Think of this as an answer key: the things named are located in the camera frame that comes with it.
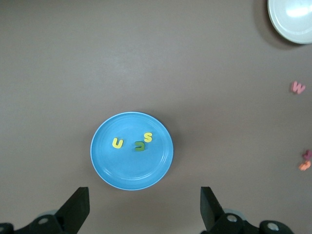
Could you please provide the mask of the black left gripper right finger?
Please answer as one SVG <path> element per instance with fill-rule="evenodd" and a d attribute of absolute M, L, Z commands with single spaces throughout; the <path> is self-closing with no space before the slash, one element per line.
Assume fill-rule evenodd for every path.
<path fill-rule="evenodd" d="M 203 234 L 292 234 L 285 224 L 264 220 L 253 226 L 232 210 L 224 210 L 210 187 L 201 187 L 200 213 L 206 230 Z"/>

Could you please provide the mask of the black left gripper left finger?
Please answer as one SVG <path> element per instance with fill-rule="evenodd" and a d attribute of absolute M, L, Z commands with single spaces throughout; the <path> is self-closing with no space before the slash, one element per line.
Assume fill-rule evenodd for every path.
<path fill-rule="evenodd" d="M 0 232 L 2 234 L 76 234 L 89 213 L 89 188 L 79 187 L 55 214 L 42 215 L 18 230 L 15 230 L 11 223 L 1 223 Z"/>

